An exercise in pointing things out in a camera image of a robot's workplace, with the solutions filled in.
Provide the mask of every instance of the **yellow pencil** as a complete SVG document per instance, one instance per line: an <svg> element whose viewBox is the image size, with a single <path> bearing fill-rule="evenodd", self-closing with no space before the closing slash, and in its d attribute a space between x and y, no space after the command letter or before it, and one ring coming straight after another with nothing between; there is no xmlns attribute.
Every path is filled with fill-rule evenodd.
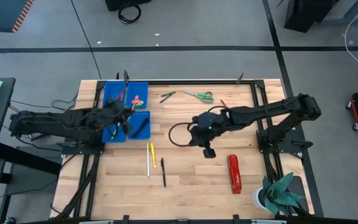
<svg viewBox="0 0 358 224"><path fill-rule="evenodd" d="M154 168L157 168L157 164L155 163L154 145L152 141L150 141L150 147L152 148L153 165Z"/></svg>

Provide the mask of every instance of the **gray floor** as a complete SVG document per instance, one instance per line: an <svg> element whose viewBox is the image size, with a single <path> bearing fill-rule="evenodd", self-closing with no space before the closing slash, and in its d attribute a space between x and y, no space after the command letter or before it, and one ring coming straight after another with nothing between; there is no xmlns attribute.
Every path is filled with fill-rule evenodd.
<svg viewBox="0 0 358 224"><path fill-rule="evenodd" d="M354 1L340 1L330 15L343 15ZM345 26L313 25L306 34L284 29L287 6L276 8L278 2L269 0L281 46L344 45ZM74 3L93 47L273 45L258 0L153 0L141 6L139 22L128 26L118 21L115 12L108 12L102 0ZM358 25L351 27L349 40L358 45ZM0 33L0 48L87 46L70 0L36 0L18 33ZM315 96L323 111L320 119L305 123L303 129L307 140L314 142L310 156L324 214L358 219L358 133L352 131L354 121L344 110L350 95L358 91L358 63L347 52L284 52L283 56L294 94ZM105 79L124 69L133 79L237 78L242 72L244 78L282 76L275 52L97 52L95 57ZM97 79L98 73L89 52L9 53L0 54L0 77L17 79L13 100L49 105L52 100L72 99L80 80ZM4 124L9 125L8 116ZM22 145L5 129L0 141ZM37 182L45 181L39 175ZM50 188L16 195L8 214L18 222L46 219L53 200L54 186Z"/></svg>

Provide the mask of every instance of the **blue bin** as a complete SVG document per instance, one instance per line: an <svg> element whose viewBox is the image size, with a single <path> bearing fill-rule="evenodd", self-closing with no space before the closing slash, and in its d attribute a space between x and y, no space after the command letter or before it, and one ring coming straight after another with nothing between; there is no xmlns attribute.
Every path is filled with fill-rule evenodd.
<svg viewBox="0 0 358 224"><path fill-rule="evenodd" d="M132 100L135 99L136 96L139 96L140 100L143 100L143 105L136 106L135 108L146 108L147 106L147 98L149 97L149 83L147 82L130 82L128 83L128 94L126 106L132 108Z"/></svg>
<svg viewBox="0 0 358 224"><path fill-rule="evenodd" d="M123 90L121 101L122 101L122 103L124 103L125 82L106 82L106 84L104 86L103 106L106 104L106 102L109 98L113 97L114 99L117 99L121 90ZM126 136L124 134L124 131L122 130L121 125L118 127L118 131L117 131L116 137L114 139L111 139L111 134L114 134L114 131L116 130L116 126L111 125L108 127L108 129L109 130L107 130L107 128L103 130L102 142L125 142Z"/></svg>
<svg viewBox="0 0 358 224"><path fill-rule="evenodd" d="M132 135L139 129L145 118L149 118L149 122L136 138L132 138ZM136 111L134 114L132 114L131 118L128 119L128 124L131 127L131 133L128 135L128 138L133 140L150 139L152 132L151 123L151 113L149 111Z"/></svg>

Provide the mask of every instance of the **scissors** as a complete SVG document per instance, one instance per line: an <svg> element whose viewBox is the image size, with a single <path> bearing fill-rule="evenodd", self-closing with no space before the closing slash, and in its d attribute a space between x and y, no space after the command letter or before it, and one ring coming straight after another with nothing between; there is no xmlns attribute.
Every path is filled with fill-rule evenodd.
<svg viewBox="0 0 358 224"><path fill-rule="evenodd" d="M208 91L206 93L193 93L190 91L182 91L182 92L199 98L201 100L201 102L203 102L203 103L213 103L214 102L214 99L212 98L211 91Z"/></svg>

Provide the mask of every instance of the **wooden table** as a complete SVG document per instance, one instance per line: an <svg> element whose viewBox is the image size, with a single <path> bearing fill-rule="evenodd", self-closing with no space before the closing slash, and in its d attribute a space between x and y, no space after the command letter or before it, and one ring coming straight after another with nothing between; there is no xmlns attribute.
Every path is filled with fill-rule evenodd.
<svg viewBox="0 0 358 224"><path fill-rule="evenodd" d="M264 82L269 103L284 98L279 79ZM92 107L96 83L96 80L81 82L76 109ZM181 90L200 93L210 90L215 102L213 105L202 104ZM161 95L171 91L176 94L160 104ZM152 114L151 140L155 146L157 168L153 168L150 157L150 177L147 177L147 141L106 144L99 160L91 219L121 220L123 215L130 215L131 220L232 219L233 214L239 214L240 218L272 218L269 211L256 208L251 201L252 191L262 186L266 175L255 136L256 122L214 139L211 142L216 151L214 159L205 159L202 148L176 147L168 140L168 130L174 124L190 122L193 116L220 105L220 100L228 107L254 106L250 85L149 85L147 110ZM273 123L279 123L283 118L277 116ZM180 144L190 140L190 134L183 126L175 128L172 136ZM230 154L236 154L239 159L242 178L239 195L231 192L227 169L227 155ZM162 181L161 157L165 163L167 188ZM82 161L83 156L77 155L61 171L53 202L57 210L62 210L77 190ZM301 160L291 154L281 154L281 161L285 174L294 172L302 178L309 210L313 213Z"/></svg>

